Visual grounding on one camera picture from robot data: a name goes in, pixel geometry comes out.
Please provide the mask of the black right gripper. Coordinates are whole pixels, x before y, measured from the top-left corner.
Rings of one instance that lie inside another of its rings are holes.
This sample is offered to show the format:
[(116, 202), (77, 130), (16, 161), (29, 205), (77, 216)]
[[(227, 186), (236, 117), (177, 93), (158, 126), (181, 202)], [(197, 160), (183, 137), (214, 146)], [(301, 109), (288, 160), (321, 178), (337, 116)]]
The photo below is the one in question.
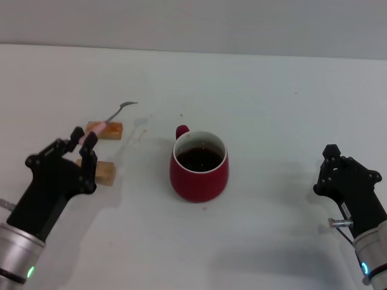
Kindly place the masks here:
[(381, 174), (367, 169), (352, 157), (342, 156), (336, 144), (326, 145), (322, 155), (324, 160), (313, 190), (322, 194), (328, 184), (330, 197), (338, 204), (344, 218), (353, 222), (352, 236), (357, 238), (386, 221), (386, 211), (374, 192), (375, 184), (382, 180)]

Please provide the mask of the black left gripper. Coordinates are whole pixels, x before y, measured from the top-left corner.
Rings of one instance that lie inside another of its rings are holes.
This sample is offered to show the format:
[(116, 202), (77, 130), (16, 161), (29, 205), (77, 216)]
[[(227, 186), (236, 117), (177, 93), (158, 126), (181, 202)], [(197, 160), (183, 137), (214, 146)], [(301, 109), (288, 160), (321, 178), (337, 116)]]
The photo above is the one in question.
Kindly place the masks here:
[(84, 194), (95, 192), (97, 155), (94, 146), (97, 135), (91, 132), (85, 138), (79, 151), (82, 157), (80, 167), (62, 158), (72, 152), (84, 136), (84, 130), (75, 127), (69, 139), (57, 138), (25, 160), (33, 179), (8, 217), (7, 224), (45, 242), (68, 201), (80, 191)]

